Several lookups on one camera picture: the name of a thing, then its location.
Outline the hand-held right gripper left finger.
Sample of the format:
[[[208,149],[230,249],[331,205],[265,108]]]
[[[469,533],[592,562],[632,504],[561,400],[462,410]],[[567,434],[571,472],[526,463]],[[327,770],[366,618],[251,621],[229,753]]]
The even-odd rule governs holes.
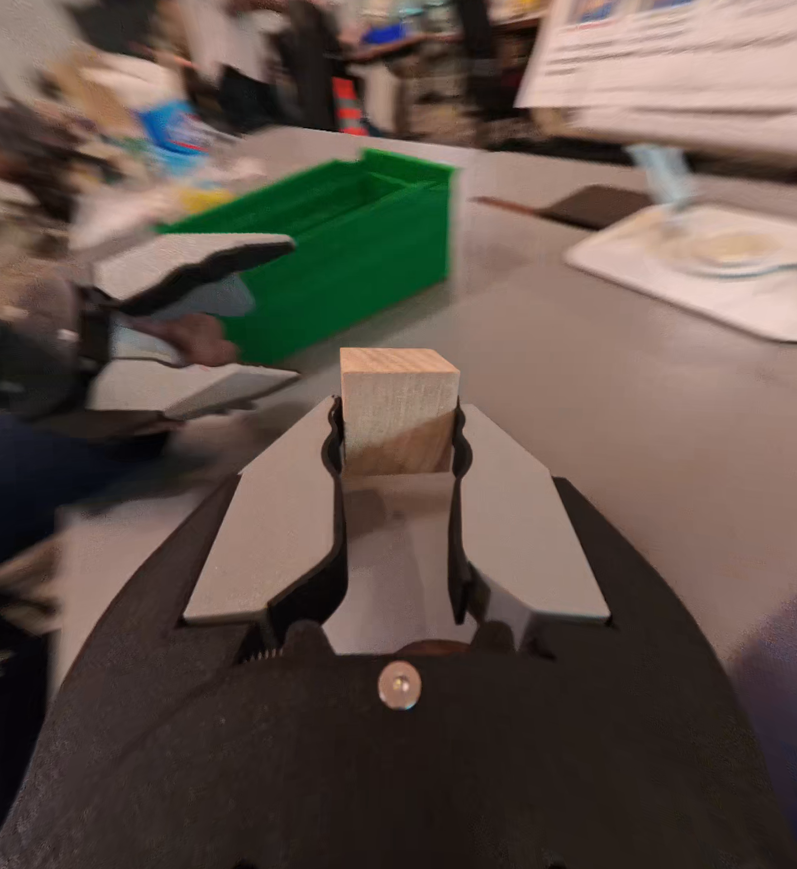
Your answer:
[[[283,639],[336,611],[348,587],[341,424],[341,401],[328,397],[239,473],[186,623],[254,623]]]

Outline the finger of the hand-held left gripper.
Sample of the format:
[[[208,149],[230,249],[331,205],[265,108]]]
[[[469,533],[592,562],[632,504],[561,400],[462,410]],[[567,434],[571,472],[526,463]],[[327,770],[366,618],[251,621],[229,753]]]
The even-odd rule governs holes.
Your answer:
[[[299,380],[299,373],[233,363],[221,367],[172,367],[120,359],[91,382],[91,411],[154,412],[168,420],[194,420],[248,407]]]
[[[240,318],[255,306],[243,275],[295,250],[285,234],[154,234],[95,263],[92,284],[132,317]]]

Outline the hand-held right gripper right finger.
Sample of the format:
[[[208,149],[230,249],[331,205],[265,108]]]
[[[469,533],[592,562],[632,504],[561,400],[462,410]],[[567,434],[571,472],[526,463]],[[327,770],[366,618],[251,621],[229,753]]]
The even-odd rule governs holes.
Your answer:
[[[606,625],[610,608],[554,478],[479,408],[460,404],[447,531],[454,622],[500,622],[515,648],[548,622]]]

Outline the wooden cube with blue stripe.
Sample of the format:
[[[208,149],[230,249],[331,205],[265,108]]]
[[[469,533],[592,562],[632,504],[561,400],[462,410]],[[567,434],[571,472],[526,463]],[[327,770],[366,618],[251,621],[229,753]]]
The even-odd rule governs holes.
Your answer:
[[[460,371],[431,349],[340,349],[344,477],[449,469]]]

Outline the green plastic bin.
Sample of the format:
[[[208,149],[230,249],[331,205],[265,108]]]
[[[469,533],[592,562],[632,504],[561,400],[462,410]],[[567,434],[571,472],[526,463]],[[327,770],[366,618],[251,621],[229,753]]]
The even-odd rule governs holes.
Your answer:
[[[446,280],[454,171],[365,148],[157,232],[295,240],[290,255],[242,273],[252,312],[223,317],[242,362],[275,365]]]

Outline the person's left hand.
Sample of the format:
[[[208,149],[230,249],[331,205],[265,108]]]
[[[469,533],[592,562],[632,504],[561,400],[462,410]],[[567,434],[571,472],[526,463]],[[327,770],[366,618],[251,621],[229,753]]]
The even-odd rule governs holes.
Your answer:
[[[132,328],[173,346],[187,364],[221,367],[239,358],[237,347],[226,339],[221,321],[193,313],[170,320],[134,318]]]

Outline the white blue wipes canister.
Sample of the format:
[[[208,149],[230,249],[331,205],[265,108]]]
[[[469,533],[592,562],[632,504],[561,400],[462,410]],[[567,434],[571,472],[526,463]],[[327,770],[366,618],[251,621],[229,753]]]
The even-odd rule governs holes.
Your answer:
[[[132,110],[144,136],[147,158],[177,196],[179,208],[197,214],[234,197],[214,153],[214,133],[184,100],[170,99]]]

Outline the orange traffic cone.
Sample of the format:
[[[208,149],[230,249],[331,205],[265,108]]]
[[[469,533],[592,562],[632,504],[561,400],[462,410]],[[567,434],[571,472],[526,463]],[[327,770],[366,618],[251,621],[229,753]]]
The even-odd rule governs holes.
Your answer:
[[[331,89],[338,132],[349,136],[370,136],[354,80],[349,77],[333,76]]]

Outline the instruction sheet on stand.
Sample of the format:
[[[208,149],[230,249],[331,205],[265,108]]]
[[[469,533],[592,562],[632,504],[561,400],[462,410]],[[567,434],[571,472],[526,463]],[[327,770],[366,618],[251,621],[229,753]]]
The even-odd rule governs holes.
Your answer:
[[[576,110],[574,128],[619,138],[652,203],[569,249],[566,264],[772,342],[797,344],[797,216],[702,193],[687,151],[797,163],[797,111]]]

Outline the printed instruction sheet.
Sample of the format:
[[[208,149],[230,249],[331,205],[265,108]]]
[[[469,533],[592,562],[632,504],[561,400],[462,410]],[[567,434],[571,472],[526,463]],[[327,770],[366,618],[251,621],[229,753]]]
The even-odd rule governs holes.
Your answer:
[[[552,2],[515,106],[797,130],[797,1]]]

